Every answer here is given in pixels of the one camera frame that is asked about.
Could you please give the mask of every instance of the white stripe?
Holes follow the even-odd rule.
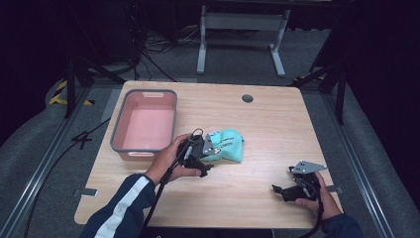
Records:
[[[117,203],[112,216],[102,224],[95,237],[114,237],[115,231],[121,224],[127,208],[133,203],[143,188],[149,183],[145,177],[139,178],[124,197]]]

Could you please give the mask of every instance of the hand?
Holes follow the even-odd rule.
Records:
[[[315,173],[315,176],[318,178],[319,184],[321,185],[320,193],[321,193],[321,200],[324,204],[324,213],[322,214],[322,220],[326,220],[330,217],[335,215],[341,214],[342,211],[338,207],[334,197],[328,191],[327,186],[325,185],[324,178],[322,178],[321,174],[318,172]],[[315,201],[305,199],[305,198],[297,198],[294,203],[298,206],[305,207],[314,213],[318,212],[318,199]]]
[[[149,177],[155,185],[160,183],[160,179],[166,173],[167,169],[172,165],[176,159],[176,151],[179,144],[186,140],[191,134],[185,134],[176,137],[176,139],[166,148],[160,151],[157,157],[152,162],[151,167],[145,172],[145,175]],[[177,166],[170,176],[170,180],[175,180],[180,177],[199,177],[201,172],[197,169],[187,169],[182,166]]]

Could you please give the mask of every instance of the jacket sleeve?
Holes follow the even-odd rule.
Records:
[[[80,237],[139,237],[143,209],[156,200],[155,184],[146,176],[127,177],[109,203],[87,221]]]
[[[326,234],[326,238],[332,237],[349,237],[360,238],[364,237],[362,229],[358,221],[345,213],[330,217],[324,221],[322,231]]]

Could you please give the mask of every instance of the pink plastic bin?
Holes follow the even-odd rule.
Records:
[[[134,89],[127,92],[111,137],[123,160],[152,159],[171,143],[176,113],[172,90]]]

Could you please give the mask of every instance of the teal cloth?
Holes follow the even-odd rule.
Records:
[[[227,159],[239,163],[242,161],[244,139],[238,131],[225,129],[211,132],[209,136],[216,154],[204,157],[201,161],[209,162],[219,159]]]

